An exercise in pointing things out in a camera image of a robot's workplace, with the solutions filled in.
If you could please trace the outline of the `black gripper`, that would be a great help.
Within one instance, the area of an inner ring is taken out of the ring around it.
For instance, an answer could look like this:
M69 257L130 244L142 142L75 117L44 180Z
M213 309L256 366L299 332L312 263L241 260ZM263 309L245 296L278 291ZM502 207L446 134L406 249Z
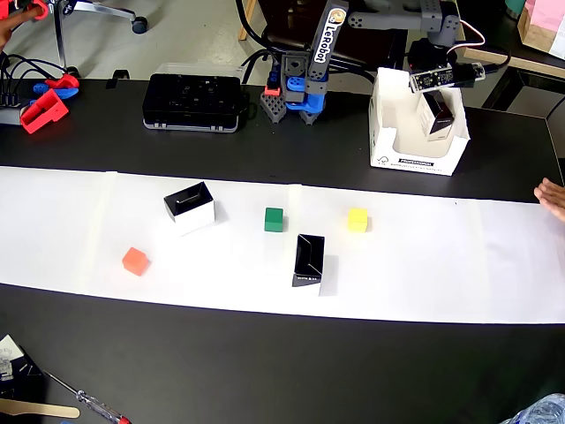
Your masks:
M448 48L431 44L427 38L414 41L407 53L411 73L426 72L449 65Z

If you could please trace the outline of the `person right hand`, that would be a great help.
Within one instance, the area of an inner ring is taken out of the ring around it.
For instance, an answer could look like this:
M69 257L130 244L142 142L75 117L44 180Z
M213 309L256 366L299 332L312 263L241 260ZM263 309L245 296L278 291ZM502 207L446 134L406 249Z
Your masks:
M543 178L534 188L533 193L540 205L565 223L565 188L563 186L555 184L548 178Z

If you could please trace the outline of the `operator hand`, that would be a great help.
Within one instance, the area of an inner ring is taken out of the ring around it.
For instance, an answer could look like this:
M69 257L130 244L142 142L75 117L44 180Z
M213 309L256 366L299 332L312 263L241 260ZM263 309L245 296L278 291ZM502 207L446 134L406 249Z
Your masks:
M6 19L0 21L0 50L4 49L4 46L11 39L12 30L31 19L34 19L37 15L37 10L35 8L23 11L17 14L13 14Z

